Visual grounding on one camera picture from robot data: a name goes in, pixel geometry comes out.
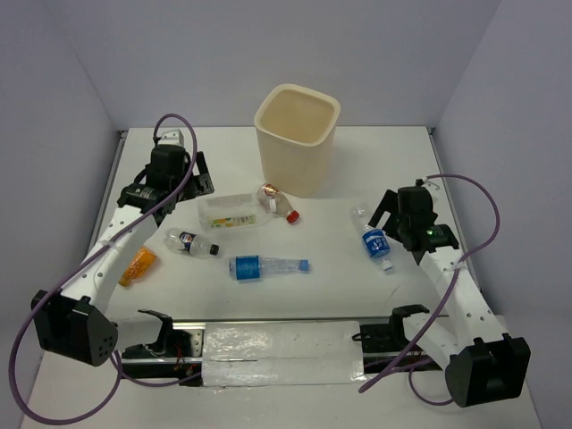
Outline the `blue label water bottle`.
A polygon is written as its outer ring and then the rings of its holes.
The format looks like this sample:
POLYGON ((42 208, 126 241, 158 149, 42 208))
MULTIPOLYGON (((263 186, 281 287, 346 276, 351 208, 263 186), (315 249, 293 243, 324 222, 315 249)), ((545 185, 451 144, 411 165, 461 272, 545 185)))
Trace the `blue label water bottle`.
POLYGON ((372 210, 367 204, 356 205, 350 211, 350 219, 367 256, 381 271, 390 273, 393 270, 391 248, 383 231, 369 224, 372 215, 372 210))

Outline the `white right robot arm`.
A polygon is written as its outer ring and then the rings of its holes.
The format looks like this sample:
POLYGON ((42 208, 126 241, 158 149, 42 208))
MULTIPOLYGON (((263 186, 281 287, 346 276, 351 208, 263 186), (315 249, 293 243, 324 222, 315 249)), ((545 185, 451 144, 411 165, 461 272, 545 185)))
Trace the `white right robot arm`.
POLYGON ((468 271, 452 229, 438 224, 433 198, 421 184, 386 190, 370 225, 401 243, 437 291, 450 323, 444 327, 422 305, 396 307, 388 336, 397 349, 419 347, 444 372, 452 401, 461 408, 518 397, 531 350, 513 337, 486 303, 468 271))

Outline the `orange juice bottle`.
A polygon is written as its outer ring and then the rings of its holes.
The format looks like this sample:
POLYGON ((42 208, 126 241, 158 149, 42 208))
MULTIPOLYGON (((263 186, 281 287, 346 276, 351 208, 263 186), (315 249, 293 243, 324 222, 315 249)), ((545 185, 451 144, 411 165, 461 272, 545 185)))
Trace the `orange juice bottle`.
POLYGON ((118 284, 129 287, 134 280, 143 277, 157 259, 156 254, 147 247, 141 247, 122 274, 118 284))

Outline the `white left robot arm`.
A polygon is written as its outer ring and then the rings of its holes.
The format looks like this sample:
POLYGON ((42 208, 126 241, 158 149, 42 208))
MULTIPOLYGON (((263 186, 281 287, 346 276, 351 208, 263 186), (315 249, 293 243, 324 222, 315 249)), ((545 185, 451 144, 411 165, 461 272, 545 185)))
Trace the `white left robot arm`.
POLYGON ((136 181, 122 189, 111 220, 80 269, 54 295, 39 291, 31 302, 40 347, 91 366, 115 350, 143 344, 155 356, 174 347, 172 319, 153 310, 106 317, 118 281, 131 260, 176 205, 213 193, 203 153, 195 158, 181 146, 160 144, 136 181))

